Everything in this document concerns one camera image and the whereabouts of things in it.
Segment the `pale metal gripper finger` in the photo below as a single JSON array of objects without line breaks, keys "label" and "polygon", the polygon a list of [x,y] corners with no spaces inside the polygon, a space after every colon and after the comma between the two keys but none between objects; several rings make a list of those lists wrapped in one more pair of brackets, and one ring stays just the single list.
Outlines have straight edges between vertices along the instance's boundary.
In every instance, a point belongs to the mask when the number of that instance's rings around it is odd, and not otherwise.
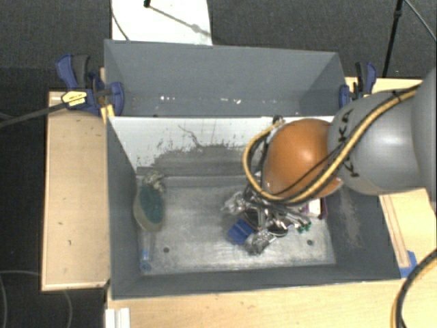
[{"label": "pale metal gripper finger", "polygon": [[238,215],[247,211],[252,206],[252,203],[245,198],[244,193],[238,191],[224,202],[221,211],[229,213],[230,215]]},{"label": "pale metal gripper finger", "polygon": [[268,230],[252,233],[243,243],[244,249],[251,255],[260,255],[277,240],[277,237]]}]

